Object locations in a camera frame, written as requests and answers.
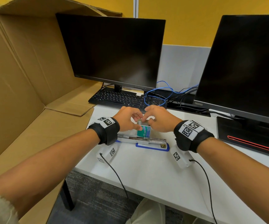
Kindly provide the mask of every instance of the red stripe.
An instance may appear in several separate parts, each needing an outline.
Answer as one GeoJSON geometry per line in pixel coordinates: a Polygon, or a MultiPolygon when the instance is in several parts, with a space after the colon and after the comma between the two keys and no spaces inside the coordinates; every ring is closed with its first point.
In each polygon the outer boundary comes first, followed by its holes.
{"type": "Polygon", "coordinates": [[[269,151],[269,147],[266,147],[264,145],[259,145],[259,144],[256,144],[256,143],[253,143],[253,142],[249,142],[249,141],[246,141],[246,140],[243,140],[243,139],[240,139],[240,138],[236,138],[236,137],[233,137],[233,136],[227,136],[229,139],[231,140],[234,140],[234,141],[237,141],[237,142],[241,142],[241,143],[244,143],[244,144],[247,144],[247,145],[251,145],[251,146],[254,146],[254,147],[257,147],[257,148],[261,148],[261,149],[265,149],[265,150],[268,150],[269,151]]]}

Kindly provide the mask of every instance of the wrist strap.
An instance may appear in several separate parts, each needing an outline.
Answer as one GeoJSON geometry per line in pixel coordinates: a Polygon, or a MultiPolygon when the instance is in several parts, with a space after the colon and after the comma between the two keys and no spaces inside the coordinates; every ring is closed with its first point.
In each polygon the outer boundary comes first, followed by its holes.
{"type": "Polygon", "coordinates": [[[112,117],[101,117],[95,121],[88,129],[93,129],[100,139],[100,144],[111,145],[118,139],[120,125],[112,117]]]}
{"type": "Polygon", "coordinates": [[[214,137],[212,133],[193,120],[184,120],[177,124],[174,134],[178,148],[182,151],[190,150],[194,153],[197,153],[197,148],[202,141],[214,137]]]}

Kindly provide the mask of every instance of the black keyboard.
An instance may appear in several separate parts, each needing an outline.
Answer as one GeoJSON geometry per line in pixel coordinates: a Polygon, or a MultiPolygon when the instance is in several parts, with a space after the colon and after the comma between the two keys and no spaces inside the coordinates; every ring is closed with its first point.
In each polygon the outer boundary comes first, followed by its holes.
{"type": "MultiPolygon", "coordinates": [[[[152,97],[146,97],[145,101],[149,105],[161,105],[164,103],[163,100],[152,97]]],[[[90,98],[89,102],[96,105],[109,105],[112,107],[135,107],[139,108],[141,111],[144,111],[147,107],[144,103],[144,95],[137,96],[136,93],[128,91],[115,92],[114,90],[110,90],[110,88],[99,90],[90,98]]]]}

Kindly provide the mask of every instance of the computer monitor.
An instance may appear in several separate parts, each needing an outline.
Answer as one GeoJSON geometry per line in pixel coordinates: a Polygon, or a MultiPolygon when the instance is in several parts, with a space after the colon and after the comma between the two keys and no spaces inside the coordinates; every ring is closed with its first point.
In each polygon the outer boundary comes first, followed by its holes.
{"type": "Polygon", "coordinates": [[[165,20],[56,14],[76,77],[156,87],[165,20]]]}
{"type": "Polygon", "coordinates": [[[194,104],[248,118],[218,120],[219,137],[269,150],[269,131],[255,124],[269,123],[269,15],[222,16],[194,104]]]}

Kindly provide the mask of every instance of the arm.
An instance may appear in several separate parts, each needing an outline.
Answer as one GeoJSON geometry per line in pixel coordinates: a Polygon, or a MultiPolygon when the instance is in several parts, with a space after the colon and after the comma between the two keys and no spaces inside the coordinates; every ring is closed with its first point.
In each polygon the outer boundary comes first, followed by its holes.
{"type": "MultiPolygon", "coordinates": [[[[122,107],[114,116],[120,131],[140,129],[131,117],[137,121],[143,114],[139,109],[122,107]]],[[[0,196],[10,201],[22,217],[99,142],[96,132],[87,129],[42,150],[0,175],[0,196]]]]}
{"type": "MultiPolygon", "coordinates": [[[[182,120],[158,106],[146,108],[142,118],[160,132],[173,131],[182,120]]],[[[204,140],[197,152],[235,194],[260,218],[269,223],[269,168],[215,138],[204,140]]]]}

